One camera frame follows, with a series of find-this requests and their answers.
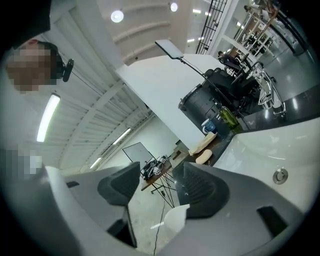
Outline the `beige folded towel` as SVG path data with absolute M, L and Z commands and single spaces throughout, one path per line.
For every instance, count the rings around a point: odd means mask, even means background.
M 217 136 L 217 133 L 209 132 L 205 138 L 203 138 L 193 150 L 189 150 L 190 156 L 200 153 L 204 148 L 206 148 Z

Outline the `black metal grid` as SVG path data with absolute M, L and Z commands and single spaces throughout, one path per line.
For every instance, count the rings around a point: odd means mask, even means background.
M 211 0 L 209 9 L 205 12 L 206 18 L 200 39 L 198 40 L 196 54 L 204 55 L 208 53 L 226 4 L 227 0 Z

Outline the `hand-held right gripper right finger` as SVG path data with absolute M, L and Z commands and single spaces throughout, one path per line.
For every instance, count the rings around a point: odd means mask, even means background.
M 303 213 L 253 177 L 186 162 L 184 226 L 159 256 L 268 256 L 295 232 Z

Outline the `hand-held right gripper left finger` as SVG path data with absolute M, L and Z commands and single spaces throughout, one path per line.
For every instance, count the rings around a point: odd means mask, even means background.
M 51 166 L 45 171 L 79 256 L 147 256 L 135 248 L 129 213 L 140 183 L 138 162 L 67 177 Z

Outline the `white sink basin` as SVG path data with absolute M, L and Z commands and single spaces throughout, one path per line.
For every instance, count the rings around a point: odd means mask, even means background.
M 237 134 L 214 167 L 258 179 L 306 213 L 320 192 L 320 117 Z M 288 179 L 275 184 L 280 168 Z

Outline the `blue mug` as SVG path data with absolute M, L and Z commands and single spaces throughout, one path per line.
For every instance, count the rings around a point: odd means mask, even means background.
M 213 134 L 216 134 L 217 133 L 217 129 L 214 125 L 214 123 L 212 122 L 212 120 L 210 120 L 209 118 L 206 119 L 202 124 L 201 124 L 201 127 L 202 127 L 202 132 L 204 134 L 208 134 L 208 133 L 213 133 Z

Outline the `green glass bottle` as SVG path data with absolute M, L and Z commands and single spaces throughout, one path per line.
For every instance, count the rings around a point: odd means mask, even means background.
M 235 133 L 241 132 L 242 126 L 236 119 L 236 117 L 233 115 L 233 113 L 225 106 L 219 107 L 219 115 L 223 119 L 223 121 L 228 125 L 228 127 L 234 131 Z

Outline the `white upright panel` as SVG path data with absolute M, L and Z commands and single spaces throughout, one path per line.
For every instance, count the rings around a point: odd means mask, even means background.
M 205 80 L 193 67 L 205 73 L 209 69 L 222 68 L 222 64 L 206 54 L 185 54 L 184 60 L 186 63 L 162 55 L 124 64 L 116 69 L 116 73 L 189 149 L 193 149 L 204 134 L 178 105 Z

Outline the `black equipment unit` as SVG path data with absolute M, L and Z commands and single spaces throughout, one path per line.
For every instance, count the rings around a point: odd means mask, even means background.
M 178 108 L 193 124 L 200 127 L 205 120 L 212 120 L 218 114 L 216 101 L 219 100 L 219 94 L 211 85 L 198 84 L 180 100 Z

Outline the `grey board on rolling stand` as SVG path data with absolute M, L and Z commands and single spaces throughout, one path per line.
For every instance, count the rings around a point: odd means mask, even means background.
M 141 142 L 125 147 L 122 151 L 131 162 L 139 162 L 141 170 L 154 158 Z

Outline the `light panel on black tripod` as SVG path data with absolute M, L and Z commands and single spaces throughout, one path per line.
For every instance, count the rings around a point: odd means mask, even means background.
M 184 59 L 184 54 L 169 40 L 169 39 L 160 39 L 156 40 L 155 44 L 172 60 L 179 60 L 181 63 L 187 65 L 192 70 L 194 70 L 196 73 L 198 73 L 202 78 L 204 78 L 206 81 L 208 81 L 214 89 L 224 98 L 224 100 L 229 104 L 232 105 L 234 111 L 240 116 L 243 117 L 241 112 L 233 105 L 233 103 L 221 92 L 221 90 L 213 83 L 211 82 L 204 73 L 201 73 L 197 68 L 193 67 L 190 63 L 188 63 Z

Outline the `black office chair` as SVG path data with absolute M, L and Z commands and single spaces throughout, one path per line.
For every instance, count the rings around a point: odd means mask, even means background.
M 239 79 L 229 75 L 224 69 L 219 67 L 208 69 L 203 74 L 209 79 L 230 102 L 257 103 L 259 99 L 259 84 L 250 77 L 247 79 L 246 74 L 242 73 Z

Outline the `metal sink drain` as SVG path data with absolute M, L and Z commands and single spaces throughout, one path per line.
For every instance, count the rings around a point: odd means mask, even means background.
M 282 167 L 273 173 L 272 180 L 276 185 L 281 185 L 287 181 L 288 177 L 288 171 Z

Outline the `beige soap bar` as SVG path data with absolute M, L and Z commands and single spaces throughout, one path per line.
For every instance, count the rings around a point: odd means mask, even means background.
M 212 151 L 210 149 L 205 149 L 195 160 L 197 164 L 205 164 L 212 156 Z

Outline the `chrome faucet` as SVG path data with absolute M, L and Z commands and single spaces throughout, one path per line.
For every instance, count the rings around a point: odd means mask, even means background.
M 271 78 L 261 67 L 257 68 L 256 71 L 255 79 L 260 87 L 258 105 L 264 110 L 272 108 L 275 116 L 284 115 L 286 106 L 275 88 L 275 79 Z

